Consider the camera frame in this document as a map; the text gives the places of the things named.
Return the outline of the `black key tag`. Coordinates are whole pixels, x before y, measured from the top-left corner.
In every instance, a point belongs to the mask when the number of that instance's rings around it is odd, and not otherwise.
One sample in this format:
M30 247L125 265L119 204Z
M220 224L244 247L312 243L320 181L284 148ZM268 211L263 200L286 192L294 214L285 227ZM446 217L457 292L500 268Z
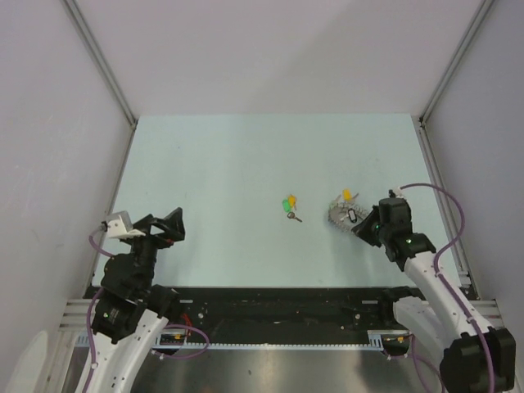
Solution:
M347 217L349 221L353 224L355 224L358 221L357 214L355 213L354 209L348 209L347 210Z

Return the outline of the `small metal key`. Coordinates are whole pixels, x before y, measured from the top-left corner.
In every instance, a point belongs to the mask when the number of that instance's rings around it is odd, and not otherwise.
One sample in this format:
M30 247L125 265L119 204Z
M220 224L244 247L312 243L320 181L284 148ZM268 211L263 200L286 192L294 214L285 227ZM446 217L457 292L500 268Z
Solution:
M298 218L298 217L296 216L296 214L295 214L294 212L292 212L292 211L290 211L290 212L287 214L287 217L288 217L289 219L295 220L295 221L300 222L300 223L303 222L303 220L300 219L300 218Z

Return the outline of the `green key tag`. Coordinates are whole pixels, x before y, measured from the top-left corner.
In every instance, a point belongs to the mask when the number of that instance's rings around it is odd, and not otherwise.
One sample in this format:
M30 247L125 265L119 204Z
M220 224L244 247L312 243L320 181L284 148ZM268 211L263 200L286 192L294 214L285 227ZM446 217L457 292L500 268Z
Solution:
M291 204L290 204L290 202L289 202L288 199L284 199L284 200L282 201L282 208L284 209L284 211L285 211L286 213L291 212Z

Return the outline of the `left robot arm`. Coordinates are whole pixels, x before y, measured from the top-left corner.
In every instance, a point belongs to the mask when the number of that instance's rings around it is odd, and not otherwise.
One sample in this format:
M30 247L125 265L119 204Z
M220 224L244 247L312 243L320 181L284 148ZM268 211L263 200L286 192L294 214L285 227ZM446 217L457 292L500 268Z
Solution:
M76 390L129 392L156 337L183 313L177 291L153 282L158 252L186 236L183 210L136 222L125 211L113 213L94 233L105 233L130 250L99 250L108 260L86 313L89 352Z

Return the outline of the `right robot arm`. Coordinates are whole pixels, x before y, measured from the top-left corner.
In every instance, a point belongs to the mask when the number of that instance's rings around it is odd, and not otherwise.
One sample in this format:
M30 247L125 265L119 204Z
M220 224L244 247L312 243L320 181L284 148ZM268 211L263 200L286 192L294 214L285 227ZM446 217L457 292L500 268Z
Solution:
M382 247L389 261L417 286L423 297L405 296L379 305L386 328L402 325L431 353L448 392L506 392L515 386L516 341L496 328L447 277L429 237L413 230L404 198L385 198L352 233Z

